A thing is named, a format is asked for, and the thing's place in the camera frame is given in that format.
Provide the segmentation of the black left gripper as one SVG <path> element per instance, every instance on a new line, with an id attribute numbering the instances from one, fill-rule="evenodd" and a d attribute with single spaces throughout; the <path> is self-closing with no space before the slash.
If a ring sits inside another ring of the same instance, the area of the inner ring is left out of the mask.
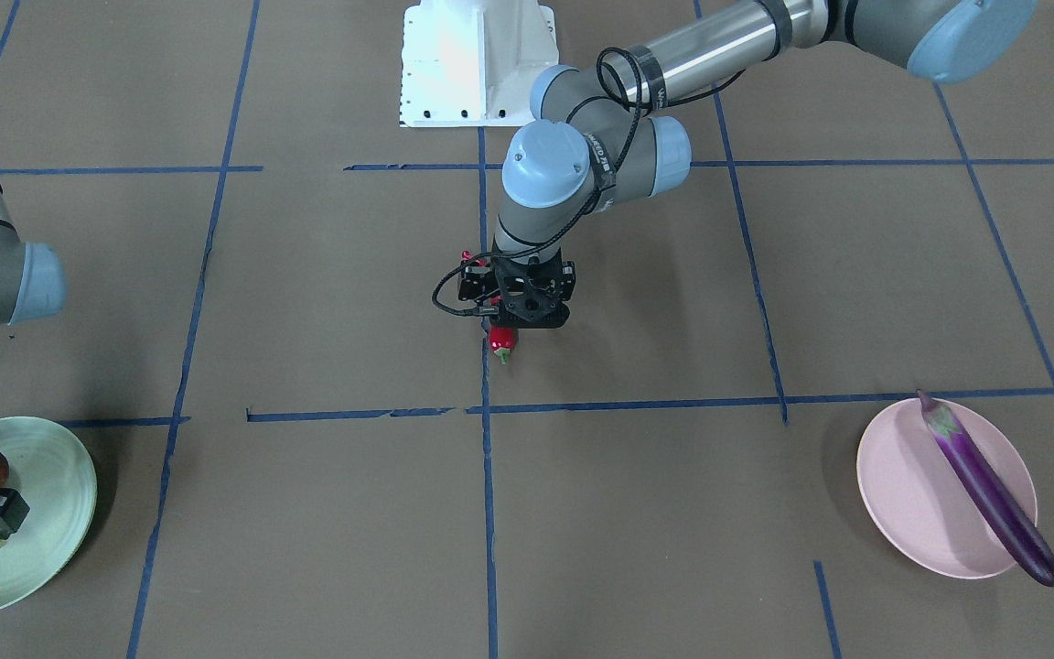
<path id="1" fill-rule="evenodd" d="M 457 299 L 476 304 L 473 312 L 493 327 L 559 329 L 570 317 L 575 264 L 557 254 L 527 264 L 463 253 Z"/>

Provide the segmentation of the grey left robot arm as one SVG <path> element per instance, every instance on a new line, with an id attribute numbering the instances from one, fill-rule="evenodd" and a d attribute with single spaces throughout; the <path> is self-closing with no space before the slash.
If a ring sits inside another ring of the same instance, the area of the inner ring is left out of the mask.
<path id="1" fill-rule="evenodd" d="M 628 49 L 603 49 L 585 70 L 538 76 L 531 120 L 511 138 L 490 248 L 448 274 L 457 317 L 557 329 L 569 318 L 575 267 L 561 239 L 589 214 L 651 199 L 692 164 L 674 106 L 721 92 L 790 49 L 836 41 L 915 78 L 967 81 L 995 63 L 1036 12 L 1033 1 L 737 1 Z"/>

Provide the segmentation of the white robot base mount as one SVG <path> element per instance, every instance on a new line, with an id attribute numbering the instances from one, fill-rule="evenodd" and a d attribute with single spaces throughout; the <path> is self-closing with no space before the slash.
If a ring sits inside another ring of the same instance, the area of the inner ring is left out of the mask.
<path id="1" fill-rule="evenodd" d="M 421 1 L 403 16 L 399 125 L 525 125 L 532 84 L 559 63 L 539 1 Z"/>

